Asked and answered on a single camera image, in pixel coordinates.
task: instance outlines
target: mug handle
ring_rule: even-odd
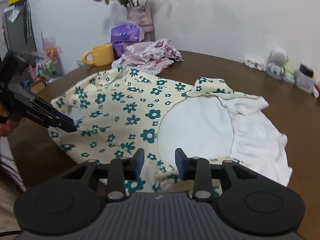
[[[87,51],[86,53],[83,54],[83,57],[82,57],[82,62],[86,65],[94,65],[94,61],[88,61],[87,57],[89,54],[92,54],[92,50],[90,51]]]

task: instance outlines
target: round pad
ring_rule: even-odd
[[[305,205],[294,191],[277,183],[243,180],[220,197],[218,209],[223,218],[238,230],[272,236],[296,230]]]
[[[102,201],[96,193],[75,180],[58,180],[21,194],[14,214],[22,229],[41,235],[75,232],[100,213]]]

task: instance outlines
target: white wall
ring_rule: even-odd
[[[109,42],[114,23],[125,20],[116,2],[30,0],[36,43],[40,31],[55,36],[66,72],[91,47]],[[155,38],[169,37],[181,50],[242,62],[265,61],[275,46],[290,62],[320,77],[320,0],[150,0]]]

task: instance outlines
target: human hand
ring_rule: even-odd
[[[9,111],[5,107],[3,103],[0,102],[0,115],[3,117],[9,116]],[[21,118],[20,120],[7,120],[6,123],[0,124],[0,136],[7,137],[16,129],[21,122],[25,122],[25,117]]]

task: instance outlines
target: pink vase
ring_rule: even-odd
[[[150,6],[137,6],[127,8],[127,20],[144,27],[143,41],[151,41],[150,32],[153,31]]]

